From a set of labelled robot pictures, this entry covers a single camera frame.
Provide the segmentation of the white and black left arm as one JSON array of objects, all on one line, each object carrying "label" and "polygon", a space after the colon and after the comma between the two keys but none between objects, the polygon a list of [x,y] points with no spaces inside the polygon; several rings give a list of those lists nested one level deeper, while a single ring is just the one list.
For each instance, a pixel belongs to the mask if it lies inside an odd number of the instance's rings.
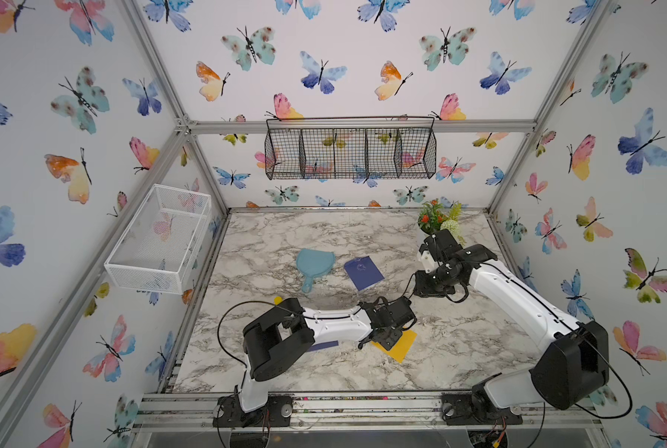
[{"label": "white and black left arm", "polygon": [[379,297],[343,310],[315,310],[296,298],[275,304],[243,329],[245,376],[238,392],[240,408],[251,413],[268,401],[270,383],[288,371],[315,345],[378,343],[390,350],[417,324],[411,301]]}]

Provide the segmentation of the yellow envelope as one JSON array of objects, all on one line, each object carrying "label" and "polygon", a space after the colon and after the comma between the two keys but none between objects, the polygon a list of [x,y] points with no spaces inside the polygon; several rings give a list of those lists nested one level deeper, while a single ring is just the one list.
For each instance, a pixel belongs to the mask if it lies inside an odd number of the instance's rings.
[{"label": "yellow envelope", "polygon": [[391,349],[385,349],[380,343],[373,343],[373,346],[376,347],[381,352],[385,353],[387,356],[396,360],[396,362],[403,364],[406,356],[411,350],[415,339],[417,339],[417,333],[413,330],[408,330],[402,334],[400,340],[393,345]]}]

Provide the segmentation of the teal plastic scoop dish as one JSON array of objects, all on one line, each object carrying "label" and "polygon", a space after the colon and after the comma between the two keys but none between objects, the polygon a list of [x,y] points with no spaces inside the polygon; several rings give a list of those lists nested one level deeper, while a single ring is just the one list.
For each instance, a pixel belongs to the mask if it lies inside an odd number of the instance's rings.
[{"label": "teal plastic scoop dish", "polygon": [[314,281],[327,276],[335,265],[333,252],[319,251],[314,249],[302,249],[296,259],[296,267],[303,275],[301,290],[309,294],[314,286]]}]

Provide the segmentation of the artificial flowers in white pot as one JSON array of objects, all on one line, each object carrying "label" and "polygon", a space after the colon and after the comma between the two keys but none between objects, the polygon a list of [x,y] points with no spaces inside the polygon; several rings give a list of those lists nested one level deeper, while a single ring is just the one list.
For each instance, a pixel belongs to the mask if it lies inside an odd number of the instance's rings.
[{"label": "artificial flowers in white pot", "polygon": [[424,203],[418,216],[417,224],[425,235],[433,235],[441,230],[450,231],[453,237],[463,244],[465,239],[458,222],[462,204],[450,202],[445,198]]}]

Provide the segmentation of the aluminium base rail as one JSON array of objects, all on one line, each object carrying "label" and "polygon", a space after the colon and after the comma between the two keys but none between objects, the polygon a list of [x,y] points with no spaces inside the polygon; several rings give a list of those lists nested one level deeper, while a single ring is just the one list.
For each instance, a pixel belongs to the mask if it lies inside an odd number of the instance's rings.
[{"label": "aluminium base rail", "polygon": [[149,394],[135,418],[142,433],[216,429],[288,431],[393,429],[600,429],[600,420],[578,408],[520,405],[498,416],[463,410],[463,390],[277,393],[262,410],[241,414],[226,393]]}]

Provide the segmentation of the white mesh wall basket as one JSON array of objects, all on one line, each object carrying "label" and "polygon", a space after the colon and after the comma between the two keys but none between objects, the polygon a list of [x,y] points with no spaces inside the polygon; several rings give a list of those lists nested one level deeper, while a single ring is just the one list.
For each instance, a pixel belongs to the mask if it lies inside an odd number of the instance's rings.
[{"label": "white mesh wall basket", "polygon": [[210,218],[210,195],[153,185],[104,263],[113,286],[184,293]]}]

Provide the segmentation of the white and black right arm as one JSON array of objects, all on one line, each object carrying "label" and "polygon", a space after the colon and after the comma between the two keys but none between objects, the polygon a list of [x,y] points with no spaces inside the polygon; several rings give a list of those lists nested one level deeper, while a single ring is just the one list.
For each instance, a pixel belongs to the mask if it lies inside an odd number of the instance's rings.
[{"label": "white and black right arm", "polygon": [[457,287],[478,292],[497,304],[535,343],[536,364],[499,374],[473,388],[485,410],[544,402],[568,410],[609,383],[609,335],[595,321],[581,323],[520,280],[483,245],[464,248],[438,231],[419,246],[423,268],[415,275],[415,295],[449,298]]}]

